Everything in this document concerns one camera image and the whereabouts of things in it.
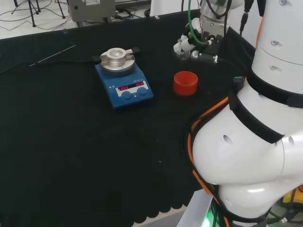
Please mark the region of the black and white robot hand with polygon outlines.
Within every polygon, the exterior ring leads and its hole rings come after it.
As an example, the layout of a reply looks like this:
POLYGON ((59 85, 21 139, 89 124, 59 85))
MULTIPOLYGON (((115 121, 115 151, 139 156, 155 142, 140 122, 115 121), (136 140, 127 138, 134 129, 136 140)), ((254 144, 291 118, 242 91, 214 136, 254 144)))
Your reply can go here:
POLYGON ((194 18, 187 24, 173 50, 181 60, 209 63, 218 62, 218 51, 228 30, 224 20, 213 20, 205 16, 194 18))

